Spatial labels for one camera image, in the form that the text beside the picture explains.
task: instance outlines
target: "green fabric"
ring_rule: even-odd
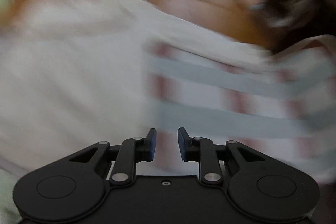
[[[0,169],[0,224],[15,224],[21,217],[12,198],[17,179]]]

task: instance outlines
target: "white fabric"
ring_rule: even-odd
[[[144,135],[152,41],[241,67],[268,53],[143,0],[43,0],[1,37],[0,156],[35,169],[92,143]]]

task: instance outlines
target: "circular cover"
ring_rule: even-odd
[[[81,166],[43,167],[21,178],[13,190],[21,212],[34,220],[54,222],[77,218],[94,208],[105,187],[93,171]]]
[[[318,203],[320,190],[310,176],[283,164],[270,168],[251,162],[228,185],[231,200],[249,215],[272,221],[305,217]]]

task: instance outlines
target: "dark object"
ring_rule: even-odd
[[[312,223],[320,190],[305,173],[180,128],[182,159],[199,162],[199,178],[136,176],[137,162],[153,160],[155,142],[152,128],[144,139],[99,142],[27,174],[13,191],[21,223]]]

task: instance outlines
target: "white blanket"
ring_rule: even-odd
[[[153,125],[143,49],[153,41],[256,70],[269,60],[143,0],[37,0],[1,37],[0,156],[31,170],[101,140],[144,136]]]

